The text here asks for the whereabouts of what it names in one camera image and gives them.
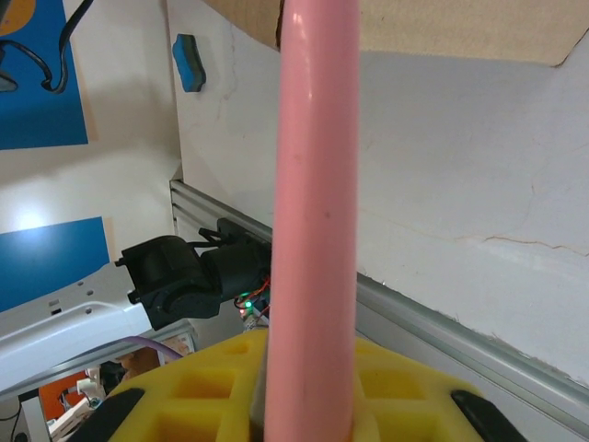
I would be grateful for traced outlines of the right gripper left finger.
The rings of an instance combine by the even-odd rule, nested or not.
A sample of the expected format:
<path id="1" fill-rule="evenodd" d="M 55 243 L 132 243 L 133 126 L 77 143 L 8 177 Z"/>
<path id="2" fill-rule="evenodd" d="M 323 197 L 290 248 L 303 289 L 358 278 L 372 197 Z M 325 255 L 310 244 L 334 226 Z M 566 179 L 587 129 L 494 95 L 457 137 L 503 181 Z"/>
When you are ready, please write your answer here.
<path id="1" fill-rule="evenodd" d="M 81 425 L 80 442 L 252 442 L 266 338 L 248 331 L 122 382 Z"/>

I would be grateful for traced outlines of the blue eraser block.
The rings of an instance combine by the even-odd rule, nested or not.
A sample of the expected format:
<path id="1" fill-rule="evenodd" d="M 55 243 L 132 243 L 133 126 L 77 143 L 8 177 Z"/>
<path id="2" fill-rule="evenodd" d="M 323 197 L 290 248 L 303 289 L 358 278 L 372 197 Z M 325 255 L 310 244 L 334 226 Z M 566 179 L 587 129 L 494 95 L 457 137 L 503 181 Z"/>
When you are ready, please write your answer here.
<path id="1" fill-rule="evenodd" d="M 183 90 L 187 93 L 201 92 L 207 76 L 195 37 L 191 34 L 178 34 L 172 45 L 172 55 Z"/>

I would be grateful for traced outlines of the small cardboard box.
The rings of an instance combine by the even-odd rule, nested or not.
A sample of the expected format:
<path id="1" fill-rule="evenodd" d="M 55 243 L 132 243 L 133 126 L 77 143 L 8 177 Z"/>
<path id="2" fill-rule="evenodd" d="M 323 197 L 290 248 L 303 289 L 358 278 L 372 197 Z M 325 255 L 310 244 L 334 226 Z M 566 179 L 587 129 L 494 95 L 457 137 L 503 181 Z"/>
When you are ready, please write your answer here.
<path id="1" fill-rule="evenodd" d="M 203 0 L 253 40 L 317 63 L 360 51 L 559 66 L 589 0 Z"/>

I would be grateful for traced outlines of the orange background object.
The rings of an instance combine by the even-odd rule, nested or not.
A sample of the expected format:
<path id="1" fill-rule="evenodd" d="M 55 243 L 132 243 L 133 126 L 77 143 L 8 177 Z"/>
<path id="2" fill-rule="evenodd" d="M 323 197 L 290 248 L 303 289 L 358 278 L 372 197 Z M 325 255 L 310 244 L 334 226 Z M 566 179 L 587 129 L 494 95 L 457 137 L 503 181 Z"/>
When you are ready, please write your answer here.
<path id="1" fill-rule="evenodd" d="M 103 400 L 102 390 L 85 375 L 75 375 L 40 387 L 44 419 L 52 425 L 59 419 L 76 419 L 93 411 Z"/>

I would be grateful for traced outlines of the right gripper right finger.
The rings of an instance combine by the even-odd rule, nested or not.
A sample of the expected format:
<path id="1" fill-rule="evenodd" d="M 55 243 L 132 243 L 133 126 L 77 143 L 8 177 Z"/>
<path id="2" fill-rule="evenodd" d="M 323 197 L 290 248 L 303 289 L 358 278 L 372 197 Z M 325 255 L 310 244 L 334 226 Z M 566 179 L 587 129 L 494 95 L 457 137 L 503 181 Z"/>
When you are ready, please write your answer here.
<path id="1" fill-rule="evenodd" d="M 466 381 L 358 338 L 352 442 L 528 439 Z"/>

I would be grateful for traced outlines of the wide aluminium rail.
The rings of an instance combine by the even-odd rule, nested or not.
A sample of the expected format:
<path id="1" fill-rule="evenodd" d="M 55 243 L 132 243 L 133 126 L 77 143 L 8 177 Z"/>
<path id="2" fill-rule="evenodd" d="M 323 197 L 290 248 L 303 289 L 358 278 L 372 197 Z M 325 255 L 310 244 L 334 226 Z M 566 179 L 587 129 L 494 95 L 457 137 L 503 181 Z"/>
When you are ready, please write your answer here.
<path id="1" fill-rule="evenodd" d="M 362 336 L 495 396 L 514 396 L 589 437 L 589 387 L 363 274 L 357 301 Z"/>

